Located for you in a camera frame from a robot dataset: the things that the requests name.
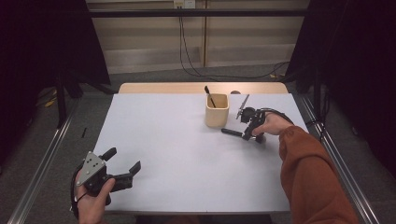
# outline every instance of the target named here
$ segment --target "electrical outlet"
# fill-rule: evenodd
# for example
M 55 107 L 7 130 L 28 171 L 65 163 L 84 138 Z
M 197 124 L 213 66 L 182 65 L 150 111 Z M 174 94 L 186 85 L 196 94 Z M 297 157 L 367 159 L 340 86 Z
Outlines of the electrical outlet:
M 184 8 L 195 8 L 195 0 L 185 0 Z
M 184 0 L 174 0 L 174 8 L 184 8 Z

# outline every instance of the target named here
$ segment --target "brown sweater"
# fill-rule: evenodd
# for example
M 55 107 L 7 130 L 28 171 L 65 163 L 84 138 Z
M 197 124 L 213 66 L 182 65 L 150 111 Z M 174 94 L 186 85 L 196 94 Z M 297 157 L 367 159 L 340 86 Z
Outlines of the brown sweater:
M 314 136 L 291 126 L 279 136 L 281 183 L 293 223 L 359 223 L 328 153 Z

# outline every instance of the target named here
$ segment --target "black marker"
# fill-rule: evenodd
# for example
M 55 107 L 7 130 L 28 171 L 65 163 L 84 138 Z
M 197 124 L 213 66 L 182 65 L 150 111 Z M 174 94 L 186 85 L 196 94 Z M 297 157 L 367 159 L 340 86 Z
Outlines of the black marker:
M 212 101 L 213 106 L 216 108 L 215 102 L 213 102 L 212 95 L 210 95 L 210 92 L 209 92 L 209 89 L 207 88 L 207 86 L 205 86 L 205 91 L 207 94 L 209 94 L 210 101 Z

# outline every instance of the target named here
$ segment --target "white paper sheet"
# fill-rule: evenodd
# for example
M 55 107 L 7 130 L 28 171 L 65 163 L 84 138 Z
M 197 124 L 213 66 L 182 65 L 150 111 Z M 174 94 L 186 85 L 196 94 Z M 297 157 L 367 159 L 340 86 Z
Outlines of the white paper sheet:
M 226 128 L 243 132 L 235 119 L 246 95 L 230 95 Z M 250 94 L 246 106 L 270 107 L 305 128 L 291 94 Z M 111 193 L 108 211 L 136 213 L 265 213 L 289 211 L 280 185 L 278 137 L 266 142 L 224 134 L 205 125 L 205 94 L 118 94 L 94 153 L 116 147 L 107 172 L 142 169 L 134 186 Z

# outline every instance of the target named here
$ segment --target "yellow container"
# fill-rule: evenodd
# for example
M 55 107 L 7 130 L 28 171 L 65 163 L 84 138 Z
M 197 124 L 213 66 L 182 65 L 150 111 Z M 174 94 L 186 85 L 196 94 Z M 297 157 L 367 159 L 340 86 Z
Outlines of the yellow container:
M 205 124 L 208 127 L 224 127 L 227 123 L 230 104 L 227 94 L 212 93 L 213 106 L 209 94 L 206 96 Z

